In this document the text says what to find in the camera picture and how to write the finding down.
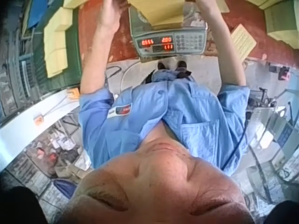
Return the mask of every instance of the shoe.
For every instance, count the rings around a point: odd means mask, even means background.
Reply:
[[[165,65],[162,62],[158,62],[158,70],[166,69]]]
[[[187,68],[187,63],[184,61],[179,61],[178,62],[178,68]]]

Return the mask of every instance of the machine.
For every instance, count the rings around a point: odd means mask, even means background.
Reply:
[[[201,55],[206,48],[207,23],[197,5],[185,2],[179,29],[155,30],[136,8],[130,7],[131,36],[140,57]]]

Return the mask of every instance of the shirt pocket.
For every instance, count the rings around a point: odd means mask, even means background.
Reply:
[[[194,157],[216,164],[215,156],[218,149],[219,120],[184,124],[181,126],[181,136],[185,147]]]
[[[109,132],[105,139],[110,159],[136,151],[141,142],[139,134],[126,130]]]

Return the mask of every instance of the paper sheet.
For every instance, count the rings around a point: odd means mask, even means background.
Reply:
[[[149,23],[156,27],[167,24],[182,24],[185,0],[129,0]]]

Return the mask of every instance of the concrete floor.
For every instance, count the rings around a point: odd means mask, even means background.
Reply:
[[[173,57],[164,59],[163,63],[168,65],[169,68],[175,69],[177,62],[181,59],[187,62],[188,70],[192,72],[192,76],[199,84],[206,85],[215,94],[218,93],[221,87],[218,58],[203,56]],[[128,60],[111,63],[107,67],[112,66],[121,67],[121,72],[108,78],[109,88],[113,94],[120,94],[122,90],[130,86],[135,87],[139,85],[148,74],[157,68],[157,61],[140,63],[139,60]],[[118,68],[108,69],[106,72],[107,77],[110,77],[117,69]],[[268,89],[268,96],[270,98],[280,94],[289,85],[287,81],[279,81],[278,74],[269,72],[268,66],[263,63],[250,61],[245,73],[247,85],[252,90],[258,90],[259,87]],[[291,97],[292,96],[287,94],[284,95],[279,99],[278,105],[287,105]],[[279,146],[273,142],[268,149],[260,150],[256,152],[256,154],[262,163],[272,159],[278,150]],[[246,168],[254,165],[255,161],[252,155],[246,154],[243,156],[238,170],[233,175],[235,181],[239,183],[243,192],[246,194],[253,191],[248,181]]]

